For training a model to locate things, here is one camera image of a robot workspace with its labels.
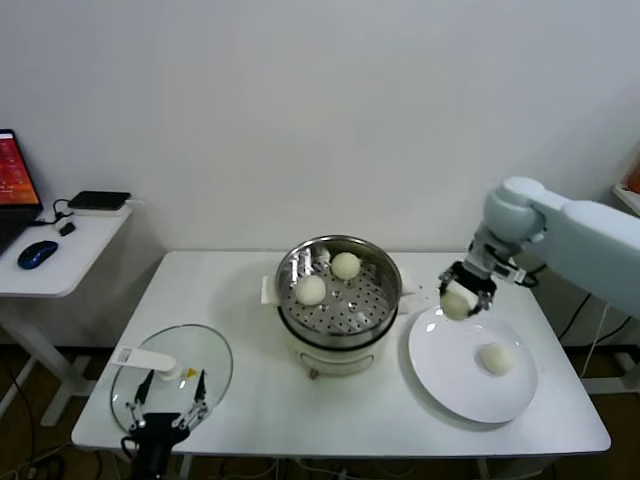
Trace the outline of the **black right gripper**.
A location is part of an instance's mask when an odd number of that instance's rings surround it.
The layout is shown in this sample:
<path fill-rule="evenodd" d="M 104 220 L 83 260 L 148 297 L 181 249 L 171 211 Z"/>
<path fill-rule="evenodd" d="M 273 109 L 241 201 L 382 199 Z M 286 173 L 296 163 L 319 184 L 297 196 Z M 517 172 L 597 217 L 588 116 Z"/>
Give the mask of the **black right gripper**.
<path fill-rule="evenodd" d="M 469 318 L 491 308 L 496 284 L 486 273 L 477 273 L 475 270 L 470 270 L 463 262 L 456 261 L 440 274 L 438 279 L 440 281 L 438 291 L 441 297 L 446 295 L 453 281 L 478 296 L 475 305 L 468 312 Z"/>

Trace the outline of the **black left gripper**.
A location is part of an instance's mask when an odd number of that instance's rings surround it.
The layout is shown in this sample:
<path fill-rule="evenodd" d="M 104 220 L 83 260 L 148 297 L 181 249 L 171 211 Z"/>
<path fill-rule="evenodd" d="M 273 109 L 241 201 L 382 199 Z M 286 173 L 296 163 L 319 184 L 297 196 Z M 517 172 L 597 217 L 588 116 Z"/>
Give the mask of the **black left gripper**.
<path fill-rule="evenodd" d="M 150 370 L 138 385 L 134 399 L 126 403 L 131 416 L 130 436 L 138 444 L 161 444 L 172 448 L 190 436 L 208 415 L 206 401 L 206 372 L 198 377 L 192 405 L 181 415 L 179 413 L 146 413 L 144 405 L 153 381 L 154 371 Z"/>

